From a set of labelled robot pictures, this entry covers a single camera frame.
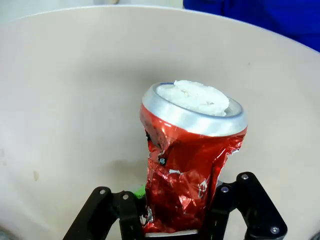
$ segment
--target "red aluminum can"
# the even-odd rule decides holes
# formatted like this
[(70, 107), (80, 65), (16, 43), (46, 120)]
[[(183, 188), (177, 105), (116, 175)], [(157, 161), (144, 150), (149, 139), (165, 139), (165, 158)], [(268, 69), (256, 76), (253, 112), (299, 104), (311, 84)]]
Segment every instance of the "red aluminum can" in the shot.
[(140, 120), (148, 139), (146, 233), (199, 229), (227, 156), (247, 131), (242, 106), (229, 98), (226, 116), (173, 104), (152, 85), (142, 98)]

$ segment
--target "white curved surface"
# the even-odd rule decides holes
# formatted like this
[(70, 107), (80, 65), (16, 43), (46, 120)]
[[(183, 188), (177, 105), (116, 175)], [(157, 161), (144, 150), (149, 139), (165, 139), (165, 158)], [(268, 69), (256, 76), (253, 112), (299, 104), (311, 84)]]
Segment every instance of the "white curved surface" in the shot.
[[(0, 30), (0, 226), (61, 240), (91, 191), (145, 181), (143, 93), (188, 79), (239, 101), (249, 118), (222, 180), (256, 174), (288, 225), (320, 227), (320, 56), (227, 18), (146, 7), (63, 10)], [(225, 239), (241, 240), (232, 214)], [(117, 227), (110, 239), (118, 239)]]

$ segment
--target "blue fabric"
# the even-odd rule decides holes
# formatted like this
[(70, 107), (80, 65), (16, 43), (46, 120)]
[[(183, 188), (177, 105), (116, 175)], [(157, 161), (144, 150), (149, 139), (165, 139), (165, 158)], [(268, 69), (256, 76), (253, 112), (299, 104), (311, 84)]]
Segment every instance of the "blue fabric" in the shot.
[(320, 0), (183, 0), (183, 5), (254, 24), (320, 52)]

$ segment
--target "silver can rim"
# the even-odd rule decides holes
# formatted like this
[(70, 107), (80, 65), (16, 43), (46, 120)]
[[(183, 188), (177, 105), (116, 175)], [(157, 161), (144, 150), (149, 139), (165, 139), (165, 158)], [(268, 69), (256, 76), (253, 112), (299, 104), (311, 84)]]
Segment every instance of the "silver can rim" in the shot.
[(184, 129), (190, 133), (210, 137), (224, 137), (242, 132), (248, 126), (243, 107), (228, 97), (229, 107), (226, 116), (213, 116), (178, 106), (157, 93), (160, 85), (173, 85), (173, 82), (153, 84), (144, 94), (142, 104), (156, 117), (170, 125)]

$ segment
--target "white foam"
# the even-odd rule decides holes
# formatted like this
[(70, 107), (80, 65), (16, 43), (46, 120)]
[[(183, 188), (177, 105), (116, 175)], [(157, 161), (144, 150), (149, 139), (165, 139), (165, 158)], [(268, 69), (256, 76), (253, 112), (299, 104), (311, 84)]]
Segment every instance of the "white foam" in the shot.
[(212, 116), (224, 117), (229, 106), (229, 99), (221, 91), (194, 81), (163, 84), (157, 87), (156, 92), (180, 107)]

